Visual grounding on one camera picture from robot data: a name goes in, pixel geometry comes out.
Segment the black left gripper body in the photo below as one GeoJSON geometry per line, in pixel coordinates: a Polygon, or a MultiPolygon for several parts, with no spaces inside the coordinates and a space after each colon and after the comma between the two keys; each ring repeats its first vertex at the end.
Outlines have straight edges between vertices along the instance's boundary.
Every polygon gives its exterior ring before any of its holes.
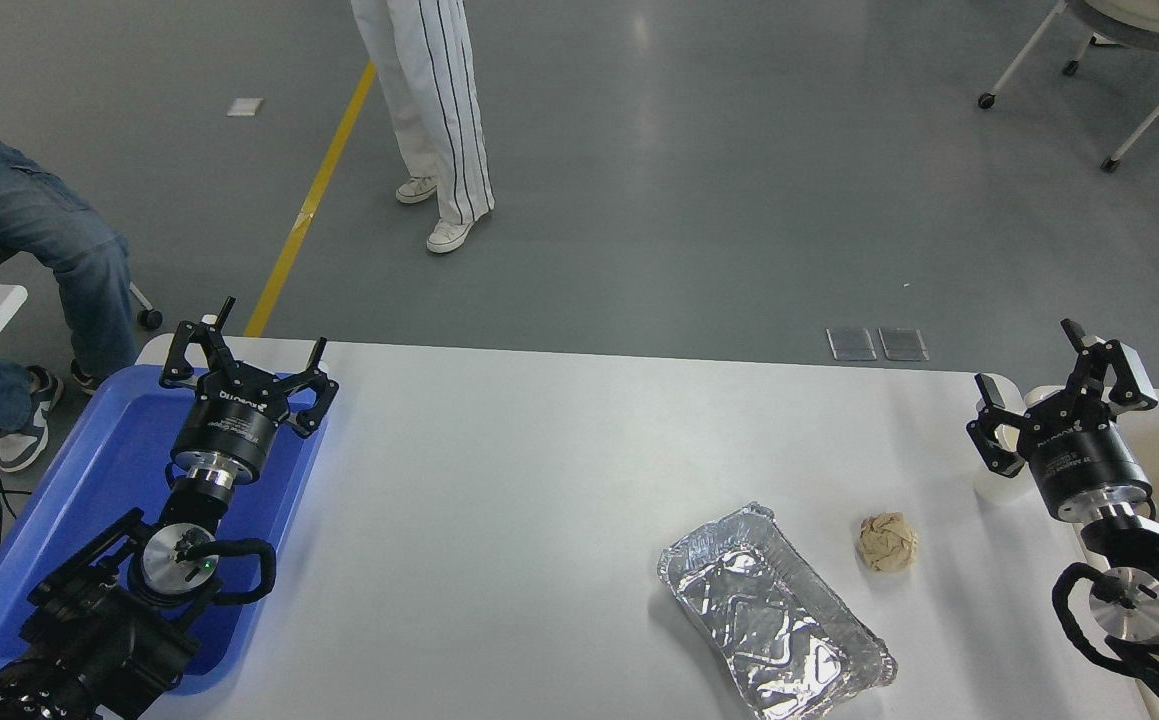
{"type": "Polygon", "coordinates": [[[287,419],[287,397],[279,374],[255,366],[213,370],[196,378],[194,405],[172,445],[181,470],[212,464],[236,483],[258,480],[277,430],[287,419]]]}

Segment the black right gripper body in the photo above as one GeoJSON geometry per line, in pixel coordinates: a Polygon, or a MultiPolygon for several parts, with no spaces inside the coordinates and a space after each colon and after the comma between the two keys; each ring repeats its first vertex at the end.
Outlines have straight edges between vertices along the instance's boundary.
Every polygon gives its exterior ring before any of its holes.
{"type": "Polygon", "coordinates": [[[1151,499],[1151,482],[1118,432],[1118,409],[1100,400],[1044,400],[1027,410],[1016,450],[1047,512],[1092,516],[1096,507],[1151,499]]]}

